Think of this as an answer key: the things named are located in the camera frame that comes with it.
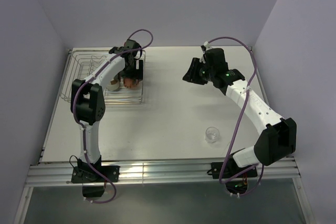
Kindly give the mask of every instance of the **purple cable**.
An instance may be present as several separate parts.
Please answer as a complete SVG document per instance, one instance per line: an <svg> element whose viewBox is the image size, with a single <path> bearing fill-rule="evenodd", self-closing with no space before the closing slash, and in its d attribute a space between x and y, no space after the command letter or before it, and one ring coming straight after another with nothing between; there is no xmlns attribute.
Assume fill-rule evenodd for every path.
<svg viewBox="0 0 336 224"><path fill-rule="evenodd" d="M148 30L146 30L146 29L139 29L139 30L136 30L134 33L132 33L131 34L131 36L128 38L128 39L130 39L134 34L136 34L136 33L138 33L138 32L140 32L140 31L145 31L145 32L147 32L147 33L149 33L150 34L150 36L151 36L151 41L146 45L146 46L144 46L144 47L141 47L141 48L136 48L136 49L130 49L130 50L126 50L126 51L123 51L123 52L121 52L121 53L119 53L119 54L116 54L115 56L113 56L109 61L107 61L103 66L102 66L102 68L100 68L98 71L97 71L97 73L96 73L96 76L98 76L116 57L119 57L119 56L121 56L122 54L124 54L124 53L127 53L127 52L134 52L134 51L138 51L138 50L142 50L142 49L145 49L145 48L147 48L148 46L150 46L150 44L153 42L153 34L150 32L150 31L148 31ZM97 169L95 169L92 165L91 165L91 163L90 163L90 159L89 159L89 156L88 156L88 152L87 152L87 150L86 150L86 127L85 127L85 125L83 124L83 123L81 123L79 120L78 120L78 118L77 118L77 114L76 114L76 104L77 104L77 100L78 100L78 97L79 97L79 94L80 94L80 92L81 92L81 90L87 85L87 84L89 84L91 81L93 81L95 79L95 77L92 77L92 78L90 78L89 80L87 80L82 86L80 86L79 87L79 89L78 89L78 91L77 91L77 93L76 93L76 95L75 95L75 98L74 98L74 100L73 100L73 106L72 106L72 112L73 112L73 114L74 114L74 119L75 119L75 121L76 121L76 123L78 123L80 126L82 126L82 128L83 128L83 150L84 150L84 157L85 157L85 160L86 160L86 163L89 165L89 167L96 173L96 174L98 174L100 177L102 177L103 179L105 179L108 183L110 183L111 184L111 186L113 187L113 190L114 190L114 194L113 194L113 196L110 198L110 199L108 199L108 200L104 200L104 201L96 201L96 200L90 200L90 199L87 199L86 198L86 200L87 201L89 201L89 202L91 202L91 203L95 203L95 204L104 204L104 203L108 203L108 202L111 202L112 200L114 200L114 198L116 197L116 195L117 195L117 189L116 189L116 187L115 187L115 185L113 184L113 182L109 179L109 178L107 178L104 174L101 174Z"/></svg>
<svg viewBox="0 0 336 224"><path fill-rule="evenodd" d="M247 82L247 86L250 86L253 78L255 77L255 75L257 74L257 62L256 62L256 59L255 59L255 56L252 52L252 50L250 50L243 42L241 42L239 39L236 39L236 38L233 38L233 37L218 37L218 38L215 38L215 39L212 39L210 41L208 41L208 43L211 43L211 42L214 42L216 40L219 40L219 39L231 39L231 40L234 40L236 42L238 42L239 44L241 44L243 47L245 47L245 49L249 52L250 56L251 56L251 60L252 60L252 63L253 63L253 67L254 67L254 71L253 71L253 74L251 76L251 78L248 80ZM222 178L223 178L223 174L224 174L224 170L225 170L225 167L227 165L227 162L229 160L229 156L231 154L231 151L232 151L232 147L233 147L233 144L235 142L235 139L236 139L236 136L237 136L237 133L238 133L238 129L239 129L239 125L240 125L240 122L243 118L243 115L244 115L244 112L245 112L245 109L246 109L246 106L247 106L247 103L248 103L248 99L249 99L249 94L250 94L250 91L249 89L246 90L246 99L245 99L245 102L244 102L244 105L242 107L242 110L240 111L240 114L239 114L239 117L238 117L238 120L237 120L237 123L236 123L236 126L235 126L235 130L233 131L233 135L232 135L232 139L231 139L231 142L230 142L230 146L227 150L227 153L226 153L226 156L225 156L225 159L224 159L224 162L223 162L223 165L222 165L222 168L220 169L220 174L219 174L219 183L221 184L226 184L228 182L230 182L232 179L238 177L239 175L251 170L251 169L254 169L256 168L256 166L258 164L255 164L255 165L252 165L251 167L241 171L240 173L237 173L236 175L232 176L231 178L228 178L226 179L225 181L222 181ZM251 189L249 190L248 192L244 193L244 194L241 194L240 196L245 196L245 195L248 195L250 194L253 190L255 190L257 188L257 186L260 184L260 181L261 181L261 178L262 178L262 175L264 174L264 165L262 165L262 168L261 168L261 173L260 173L260 177L258 179L258 182L257 184Z"/></svg>

